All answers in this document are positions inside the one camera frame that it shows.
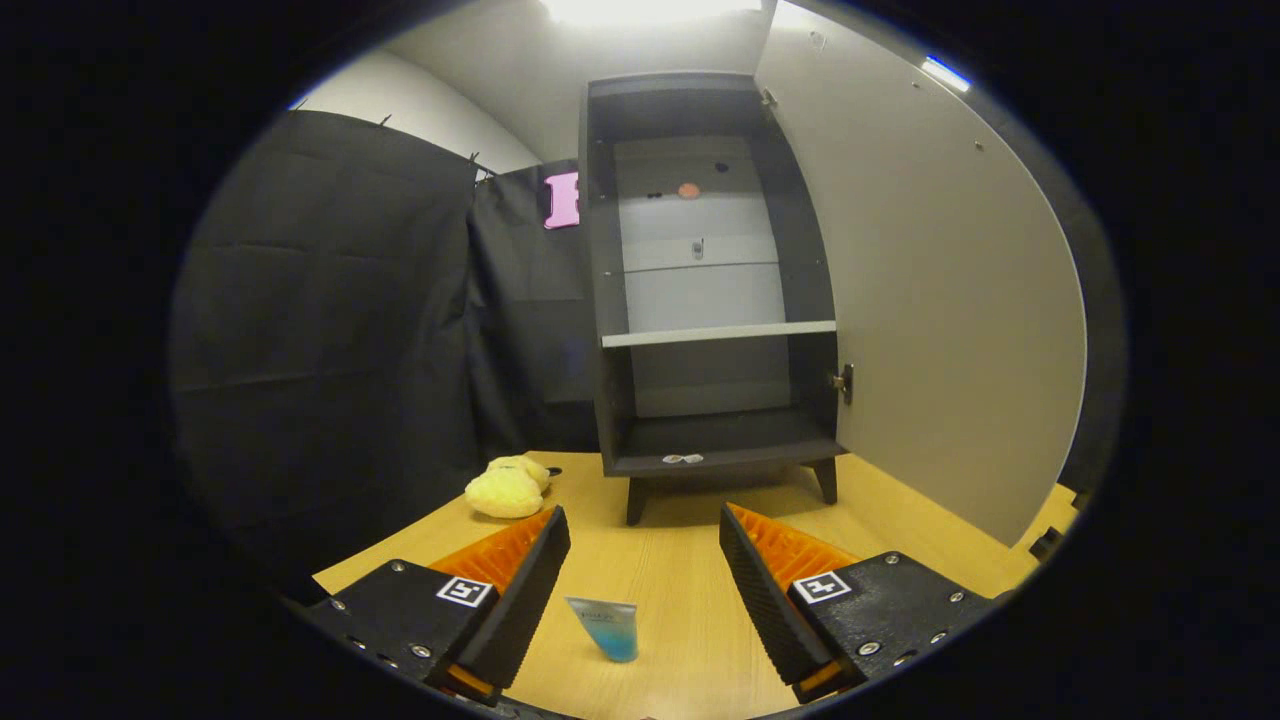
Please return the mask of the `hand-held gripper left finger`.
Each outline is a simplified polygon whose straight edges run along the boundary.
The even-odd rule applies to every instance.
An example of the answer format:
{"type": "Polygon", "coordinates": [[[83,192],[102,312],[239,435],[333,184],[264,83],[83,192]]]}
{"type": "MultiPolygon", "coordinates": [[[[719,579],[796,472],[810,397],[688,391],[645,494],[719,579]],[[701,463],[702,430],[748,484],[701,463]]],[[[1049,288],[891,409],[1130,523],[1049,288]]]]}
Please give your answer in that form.
{"type": "Polygon", "coordinates": [[[392,559],[302,618],[411,682],[494,707],[512,687],[571,547],[561,506],[430,564],[392,559]]]}

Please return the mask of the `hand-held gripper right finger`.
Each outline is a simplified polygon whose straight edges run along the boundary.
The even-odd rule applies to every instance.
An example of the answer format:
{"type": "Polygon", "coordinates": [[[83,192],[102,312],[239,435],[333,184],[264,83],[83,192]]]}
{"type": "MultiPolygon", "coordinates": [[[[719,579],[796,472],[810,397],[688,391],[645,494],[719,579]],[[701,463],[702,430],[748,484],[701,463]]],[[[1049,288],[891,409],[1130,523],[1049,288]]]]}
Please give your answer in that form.
{"type": "Polygon", "coordinates": [[[902,551],[860,559],[737,503],[722,505],[718,538],[765,653],[800,703],[896,673],[998,606],[902,551]]]}

